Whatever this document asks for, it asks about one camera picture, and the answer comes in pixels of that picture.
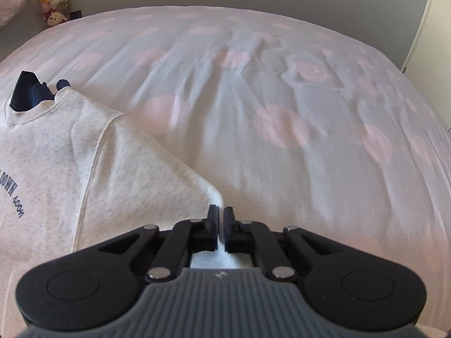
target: polka dot bedsheet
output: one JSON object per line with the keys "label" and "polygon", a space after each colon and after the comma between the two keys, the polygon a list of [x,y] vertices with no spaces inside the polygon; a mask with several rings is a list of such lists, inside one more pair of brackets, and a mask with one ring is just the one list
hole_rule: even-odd
{"label": "polka dot bedsheet", "polygon": [[428,288],[420,323],[451,328],[451,145],[376,49],[280,15],[154,6],[40,33],[0,63],[0,99],[22,70],[128,113],[238,219],[410,267]]}

